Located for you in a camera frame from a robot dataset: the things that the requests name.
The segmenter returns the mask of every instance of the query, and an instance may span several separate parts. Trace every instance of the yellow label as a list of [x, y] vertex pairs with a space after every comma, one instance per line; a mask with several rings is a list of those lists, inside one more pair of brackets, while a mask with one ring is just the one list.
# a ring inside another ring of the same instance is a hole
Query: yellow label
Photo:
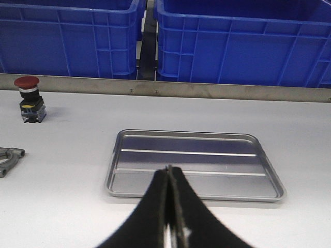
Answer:
[[35, 105], [22, 105], [22, 107], [25, 108], [25, 109], [26, 109], [26, 108], [30, 109], [30, 108], [32, 108], [32, 107], [35, 107]]

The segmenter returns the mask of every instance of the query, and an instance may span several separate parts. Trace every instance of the silver tray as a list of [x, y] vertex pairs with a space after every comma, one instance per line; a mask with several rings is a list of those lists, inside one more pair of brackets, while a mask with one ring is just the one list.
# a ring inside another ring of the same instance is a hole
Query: silver tray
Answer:
[[285, 189], [259, 141], [248, 134], [123, 130], [106, 186], [111, 195], [142, 197], [153, 173], [182, 168], [201, 199], [275, 202]]

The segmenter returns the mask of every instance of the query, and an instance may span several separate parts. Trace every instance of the metal bracket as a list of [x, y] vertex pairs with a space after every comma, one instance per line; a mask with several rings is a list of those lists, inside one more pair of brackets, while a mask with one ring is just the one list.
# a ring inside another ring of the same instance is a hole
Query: metal bracket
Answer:
[[18, 160], [25, 155], [25, 150], [18, 148], [0, 147], [0, 159], [5, 159], [0, 162], [0, 178], [5, 175], [17, 164]]
[[155, 80], [156, 20], [153, 17], [154, 0], [147, 1], [145, 28], [138, 69], [138, 80]]

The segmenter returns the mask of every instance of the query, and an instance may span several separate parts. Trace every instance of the crate rim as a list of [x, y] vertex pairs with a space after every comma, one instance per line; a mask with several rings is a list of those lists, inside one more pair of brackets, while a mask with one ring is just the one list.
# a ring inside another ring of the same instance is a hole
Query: crate rim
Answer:
[[[181, 13], [171, 13], [167, 12], [164, 9], [164, 0], [156, 0], [156, 10], [161, 15], [166, 17], [178, 17], [178, 18], [203, 18], [203, 19], [223, 19], [223, 20], [232, 20], [232, 21], [253, 21], [253, 22], [278, 22], [278, 23], [293, 23], [293, 24], [310, 24], [310, 25], [323, 25], [323, 26], [331, 26], [331, 22], [316, 22], [316, 21], [296, 21], [296, 20], [282, 20], [282, 19], [271, 19], [271, 18], [253, 18], [253, 17], [226, 17], [220, 15], [204, 15], [204, 14], [181, 14]], [[321, 0], [326, 4], [330, 5], [329, 1]]]
[[116, 9], [90, 9], [79, 7], [62, 7], [62, 6], [47, 6], [47, 5], [31, 5], [31, 4], [9, 4], [0, 3], [0, 7], [5, 8], [28, 8], [28, 9], [49, 9], [49, 10], [67, 10], [67, 11], [86, 11], [86, 12], [101, 12], [101, 13], [132, 13], [139, 6], [140, 0], [132, 0], [130, 8], [124, 10]]

